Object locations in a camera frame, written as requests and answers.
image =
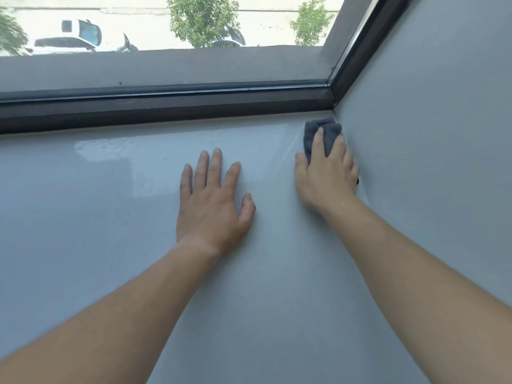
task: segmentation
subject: microfiber cloth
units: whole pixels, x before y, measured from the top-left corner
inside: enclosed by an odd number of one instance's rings
[[[332,117],[306,122],[306,126],[304,127],[304,154],[306,155],[306,158],[308,158],[308,163],[311,162],[313,138],[315,137],[315,134],[320,127],[323,128],[323,145],[325,148],[325,156],[329,156],[336,137],[338,137],[338,135],[342,132],[342,126],[338,124]]]

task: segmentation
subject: wall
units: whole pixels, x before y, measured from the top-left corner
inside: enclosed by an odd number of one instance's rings
[[[374,210],[508,305],[511,11],[415,0],[336,108]]]
[[[184,163],[219,146],[225,167],[242,162],[237,196],[252,192],[256,220],[190,302],[150,383],[397,382],[399,341],[294,191],[304,122],[326,115],[0,138],[0,358],[163,256]]]

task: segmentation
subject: left hand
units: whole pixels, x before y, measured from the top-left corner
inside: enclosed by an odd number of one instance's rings
[[[256,205],[251,194],[242,200],[238,214],[234,202],[241,165],[229,167],[222,186],[222,152],[216,148],[208,167],[208,152],[199,157],[192,187],[192,167],[185,165],[180,183],[180,211],[176,224],[176,239],[200,245],[220,258],[237,247],[249,232]]]

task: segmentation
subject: window frame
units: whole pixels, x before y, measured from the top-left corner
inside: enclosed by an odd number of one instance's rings
[[[0,134],[330,110],[410,2],[345,0],[323,47],[84,53],[36,56],[36,64],[35,57],[3,57],[0,68],[13,72],[0,75]],[[209,66],[198,67],[204,59]],[[244,70],[234,67],[244,62]],[[179,67],[170,69],[169,64]],[[332,76],[326,80],[329,69]],[[66,73],[74,70],[82,73],[70,78]],[[97,70],[106,80],[88,74]],[[216,70],[215,77],[230,76],[224,80],[234,82],[216,83],[211,70]],[[237,72],[245,80],[233,78]],[[26,77],[19,81],[19,75]],[[67,89],[69,81],[73,87]]]

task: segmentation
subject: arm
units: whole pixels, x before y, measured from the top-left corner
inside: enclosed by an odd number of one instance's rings
[[[0,362],[0,382],[145,383],[174,325],[218,260],[249,231],[255,206],[249,194],[238,215],[234,191],[240,163],[222,187],[221,151],[209,169],[203,153],[187,165],[180,185],[178,243],[124,286]]]
[[[298,194],[342,239],[419,367],[435,383],[512,382],[512,310],[358,200],[343,136],[328,158],[322,141],[320,132],[309,166],[296,157]]]

